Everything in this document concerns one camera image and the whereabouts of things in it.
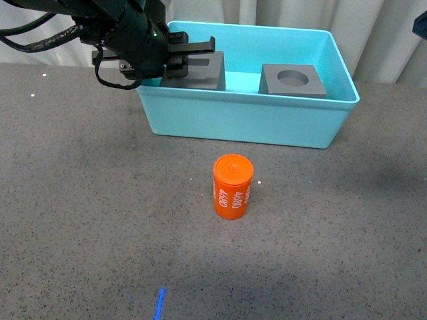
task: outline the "blue light streak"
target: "blue light streak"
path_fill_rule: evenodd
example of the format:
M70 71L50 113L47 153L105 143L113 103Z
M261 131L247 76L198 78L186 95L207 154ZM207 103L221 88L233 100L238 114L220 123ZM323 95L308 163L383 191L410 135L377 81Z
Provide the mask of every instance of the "blue light streak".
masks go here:
M157 302L157 310L155 311L155 317L154 320L160 320L161 315L161 306L163 305L163 298L165 297L165 288L161 288L160 294L159 294L159 301Z

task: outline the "gray block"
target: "gray block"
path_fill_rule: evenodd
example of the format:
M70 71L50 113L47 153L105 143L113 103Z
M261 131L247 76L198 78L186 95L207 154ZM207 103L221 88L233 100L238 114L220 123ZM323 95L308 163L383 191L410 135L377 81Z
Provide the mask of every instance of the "gray block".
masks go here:
M190 55L188 75L184 78L169 79L165 71L160 87L225 91L224 52Z
M326 98L325 87L313 65L263 64L258 93Z

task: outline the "white curtain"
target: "white curtain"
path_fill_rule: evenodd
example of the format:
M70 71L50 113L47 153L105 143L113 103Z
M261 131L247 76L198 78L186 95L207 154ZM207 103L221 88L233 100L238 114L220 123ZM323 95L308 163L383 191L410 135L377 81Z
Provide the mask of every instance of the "white curtain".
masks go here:
M427 0L164 0L167 19L271 25L332 32L357 81L427 87L427 41L412 33ZM0 1L0 29L25 24L41 13ZM42 28L12 37L28 43L73 24L56 16ZM0 43L0 62L90 66L93 48L73 41L45 53L18 53Z

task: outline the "orange canister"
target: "orange canister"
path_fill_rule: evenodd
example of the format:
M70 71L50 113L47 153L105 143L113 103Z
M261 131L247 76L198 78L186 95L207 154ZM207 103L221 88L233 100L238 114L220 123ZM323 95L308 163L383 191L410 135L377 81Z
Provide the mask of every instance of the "orange canister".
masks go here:
M213 207L229 220L240 218L248 208L254 166L243 155L220 157L213 165Z

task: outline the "cyan plastic bin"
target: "cyan plastic bin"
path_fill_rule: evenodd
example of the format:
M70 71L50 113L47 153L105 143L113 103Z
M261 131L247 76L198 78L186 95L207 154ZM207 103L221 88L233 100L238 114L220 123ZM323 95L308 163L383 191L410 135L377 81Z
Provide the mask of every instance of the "cyan plastic bin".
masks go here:
M172 21L191 42L216 38L224 52L226 92L158 87L137 89L151 130L197 137L327 148L359 95L327 31ZM314 65L326 99L258 94L263 63Z

